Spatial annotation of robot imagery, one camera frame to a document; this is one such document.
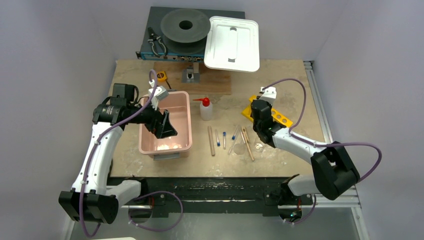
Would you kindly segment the red capped wash bottle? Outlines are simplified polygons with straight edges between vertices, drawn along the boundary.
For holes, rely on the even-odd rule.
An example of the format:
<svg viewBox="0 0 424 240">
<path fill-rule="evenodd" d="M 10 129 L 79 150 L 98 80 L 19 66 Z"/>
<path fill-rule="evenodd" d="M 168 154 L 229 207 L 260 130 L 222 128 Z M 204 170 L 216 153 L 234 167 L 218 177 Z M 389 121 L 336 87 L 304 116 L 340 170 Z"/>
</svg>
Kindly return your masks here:
<svg viewBox="0 0 424 240">
<path fill-rule="evenodd" d="M 200 101 L 200 117 L 203 121 L 210 121 L 213 118 L 213 104 L 208 97 L 194 99 Z"/>
</svg>

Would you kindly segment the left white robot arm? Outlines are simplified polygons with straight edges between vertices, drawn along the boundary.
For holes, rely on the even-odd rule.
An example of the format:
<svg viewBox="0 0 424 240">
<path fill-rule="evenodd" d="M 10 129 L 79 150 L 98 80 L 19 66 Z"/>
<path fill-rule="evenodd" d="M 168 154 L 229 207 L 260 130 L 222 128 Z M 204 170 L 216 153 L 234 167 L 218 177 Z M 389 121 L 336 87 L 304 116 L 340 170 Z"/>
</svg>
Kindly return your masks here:
<svg viewBox="0 0 424 240">
<path fill-rule="evenodd" d="M 90 144 L 81 170 L 71 189 L 62 191 L 58 198 L 73 221 L 111 224 L 124 204 L 148 201 L 149 191 L 139 180 L 123 180 L 110 189 L 107 181 L 114 151 L 127 124 L 144 125 L 157 139 L 178 134 L 170 123 L 169 111 L 159 108 L 159 101 L 168 95 L 163 86 L 151 83 L 145 102 L 139 104 L 141 97 L 135 85 L 116 83 L 112 95 L 94 109 Z"/>
</svg>

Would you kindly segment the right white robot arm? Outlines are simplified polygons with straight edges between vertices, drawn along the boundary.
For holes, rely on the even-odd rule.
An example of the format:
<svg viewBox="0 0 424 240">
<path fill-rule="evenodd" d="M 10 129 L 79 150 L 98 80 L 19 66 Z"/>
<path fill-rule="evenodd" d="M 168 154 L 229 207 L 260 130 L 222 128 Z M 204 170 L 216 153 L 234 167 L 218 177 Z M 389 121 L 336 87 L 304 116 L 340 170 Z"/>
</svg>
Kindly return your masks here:
<svg viewBox="0 0 424 240">
<path fill-rule="evenodd" d="M 264 144 L 289 152 L 312 167 L 312 174 L 295 174 L 283 182 L 280 196 L 284 202 L 292 204 L 307 194 L 335 200 L 358 183 L 359 172 L 343 146 L 318 147 L 301 141 L 300 135 L 274 121 L 271 104 L 265 100 L 254 100 L 250 108 L 253 130 Z"/>
</svg>

